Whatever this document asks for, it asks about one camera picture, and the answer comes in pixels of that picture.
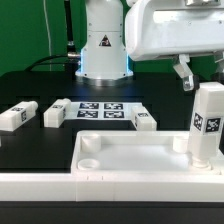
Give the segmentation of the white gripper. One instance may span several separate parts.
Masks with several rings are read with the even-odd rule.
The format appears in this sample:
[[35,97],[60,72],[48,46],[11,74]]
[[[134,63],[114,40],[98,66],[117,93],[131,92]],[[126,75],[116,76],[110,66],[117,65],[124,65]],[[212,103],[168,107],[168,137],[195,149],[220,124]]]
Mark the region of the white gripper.
[[134,61],[177,55],[173,68],[185,91],[200,88],[189,55],[216,52],[212,80],[224,84],[224,0],[135,0],[125,18],[125,41]]

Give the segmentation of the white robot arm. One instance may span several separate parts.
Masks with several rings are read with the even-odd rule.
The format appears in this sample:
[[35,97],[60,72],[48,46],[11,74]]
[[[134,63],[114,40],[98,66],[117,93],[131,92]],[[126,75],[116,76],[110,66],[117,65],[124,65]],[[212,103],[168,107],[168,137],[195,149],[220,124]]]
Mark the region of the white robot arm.
[[172,59],[183,88],[198,87],[188,63],[213,55],[224,61],[224,0],[85,0],[87,42],[76,77],[114,85],[132,77],[128,61]]

